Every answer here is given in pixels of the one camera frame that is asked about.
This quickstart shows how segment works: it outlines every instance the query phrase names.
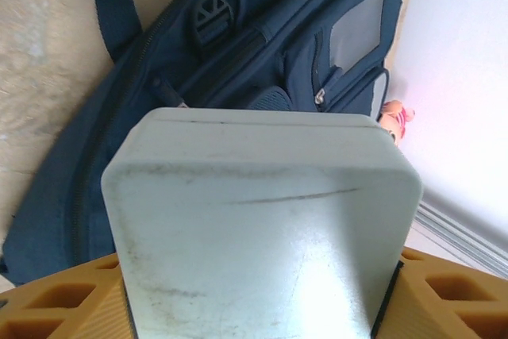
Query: baseboard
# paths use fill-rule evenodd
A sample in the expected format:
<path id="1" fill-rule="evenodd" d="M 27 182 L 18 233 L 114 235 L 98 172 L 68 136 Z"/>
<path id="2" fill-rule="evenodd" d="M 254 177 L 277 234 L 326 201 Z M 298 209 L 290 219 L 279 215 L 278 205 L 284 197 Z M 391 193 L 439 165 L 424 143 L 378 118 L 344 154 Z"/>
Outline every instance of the baseboard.
<path id="1" fill-rule="evenodd" d="M 425 202 L 420 203 L 415 220 L 492 274 L 508 279 L 508 253 L 498 246 Z"/>

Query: reflective patch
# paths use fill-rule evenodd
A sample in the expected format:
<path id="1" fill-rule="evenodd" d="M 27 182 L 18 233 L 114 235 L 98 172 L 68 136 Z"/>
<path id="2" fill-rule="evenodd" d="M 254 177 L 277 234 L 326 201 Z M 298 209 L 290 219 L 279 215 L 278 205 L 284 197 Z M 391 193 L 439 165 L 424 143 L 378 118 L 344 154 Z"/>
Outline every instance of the reflective patch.
<path id="1" fill-rule="evenodd" d="M 383 2 L 364 0 L 335 23 L 330 37 L 330 66 L 341 67 L 345 73 L 379 45 Z"/>
<path id="2" fill-rule="evenodd" d="M 386 72 L 381 73 L 377 79 L 374 80 L 374 90 L 372 95 L 371 117 L 377 119 L 383 106 L 383 96 L 387 90 L 388 76 Z"/>

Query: white plastic block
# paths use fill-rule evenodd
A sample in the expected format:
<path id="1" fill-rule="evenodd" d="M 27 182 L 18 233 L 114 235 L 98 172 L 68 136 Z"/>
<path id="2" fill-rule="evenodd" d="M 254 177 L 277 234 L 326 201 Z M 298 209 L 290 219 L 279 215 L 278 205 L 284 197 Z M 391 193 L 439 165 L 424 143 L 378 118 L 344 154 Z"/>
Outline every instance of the white plastic block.
<path id="1" fill-rule="evenodd" d="M 160 109 L 102 177 L 138 335 L 368 338 L 421 183 L 368 117 Z"/>

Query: plastic buckle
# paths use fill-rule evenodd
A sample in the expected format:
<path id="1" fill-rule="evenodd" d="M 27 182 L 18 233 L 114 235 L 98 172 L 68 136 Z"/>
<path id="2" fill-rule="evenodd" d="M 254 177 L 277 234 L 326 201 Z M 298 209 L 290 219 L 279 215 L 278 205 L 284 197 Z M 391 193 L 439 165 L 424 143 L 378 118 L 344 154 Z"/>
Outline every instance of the plastic buckle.
<path id="1" fill-rule="evenodd" d="M 193 24 L 194 39 L 206 54 L 233 31 L 233 8 L 226 0 L 201 0 L 194 8 Z"/>

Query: navy blue backpack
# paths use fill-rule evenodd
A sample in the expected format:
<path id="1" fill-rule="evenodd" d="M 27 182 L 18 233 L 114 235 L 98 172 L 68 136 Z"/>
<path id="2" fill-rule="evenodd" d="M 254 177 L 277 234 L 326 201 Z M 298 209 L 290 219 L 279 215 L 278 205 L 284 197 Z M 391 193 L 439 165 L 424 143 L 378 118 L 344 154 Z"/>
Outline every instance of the navy blue backpack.
<path id="1" fill-rule="evenodd" d="M 115 67 L 60 134 L 10 227 L 0 268 L 17 285 L 115 251 L 100 179 L 150 110 L 377 118 L 402 0 L 174 0 L 143 33 L 133 0 L 95 2 Z"/>

